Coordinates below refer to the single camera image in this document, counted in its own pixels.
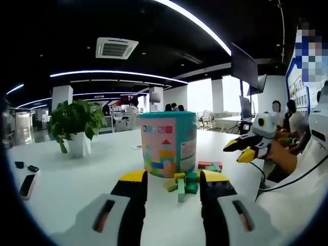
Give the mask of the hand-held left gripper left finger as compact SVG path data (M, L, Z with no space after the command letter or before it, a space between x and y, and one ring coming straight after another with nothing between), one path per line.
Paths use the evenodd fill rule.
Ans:
M51 240L56 245L140 245L147 194L147 171L128 172L111 193L96 197L71 227Z

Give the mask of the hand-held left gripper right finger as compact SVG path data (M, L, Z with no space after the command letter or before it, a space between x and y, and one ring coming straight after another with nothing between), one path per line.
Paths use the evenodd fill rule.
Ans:
M199 191L206 245L273 245L280 236L268 212L221 173L201 171Z

